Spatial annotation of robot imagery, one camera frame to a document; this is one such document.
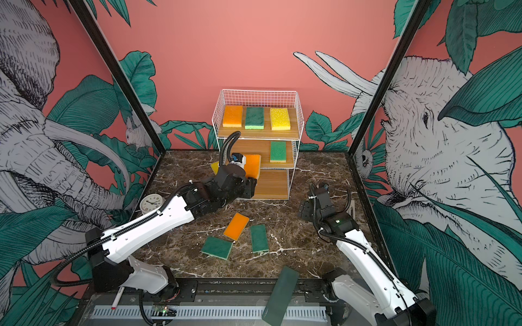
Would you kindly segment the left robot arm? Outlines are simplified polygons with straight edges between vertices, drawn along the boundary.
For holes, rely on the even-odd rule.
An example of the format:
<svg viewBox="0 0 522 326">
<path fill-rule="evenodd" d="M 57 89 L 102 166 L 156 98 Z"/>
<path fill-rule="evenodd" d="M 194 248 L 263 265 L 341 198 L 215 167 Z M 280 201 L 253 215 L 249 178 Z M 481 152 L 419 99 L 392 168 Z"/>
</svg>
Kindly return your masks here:
<svg viewBox="0 0 522 326">
<path fill-rule="evenodd" d="M 152 266 L 133 257 L 135 251 L 174 228 L 215 213 L 234 200 L 254 196 L 257 180 L 248 177 L 247 159 L 232 147 L 240 138 L 235 131 L 223 142 L 217 173 L 203 181 L 189 181 L 178 187 L 157 209 L 117 228 L 93 229 L 86 234 L 86 247 L 62 261 L 50 276 L 57 287 L 75 287 L 92 283 L 99 293 L 118 287 L 133 288 L 158 296 L 162 301 L 174 300 L 179 285 L 167 266 Z M 92 277 L 80 281 L 61 281 L 65 267 L 86 255 Z"/>
</svg>

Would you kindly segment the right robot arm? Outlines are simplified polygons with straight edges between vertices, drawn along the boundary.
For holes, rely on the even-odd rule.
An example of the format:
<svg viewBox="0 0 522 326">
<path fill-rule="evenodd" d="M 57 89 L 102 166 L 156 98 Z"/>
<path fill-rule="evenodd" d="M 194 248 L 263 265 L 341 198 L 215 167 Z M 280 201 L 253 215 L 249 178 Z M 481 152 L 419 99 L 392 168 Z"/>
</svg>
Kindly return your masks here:
<svg viewBox="0 0 522 326">
<path fill-rule="evenodd" d="M 309 184 L 298 216 L 310 221 L 320 239 L 332 243 L 353 264 L 366 286 L 337 268 L 323 277 L 322 292 L 330 302 L 342 302 L 370 325 L 436 325 L 436 308 L 413 293 L 384 263 L 349 213 L 335 208 L 326 183 Z"/>
</svg>

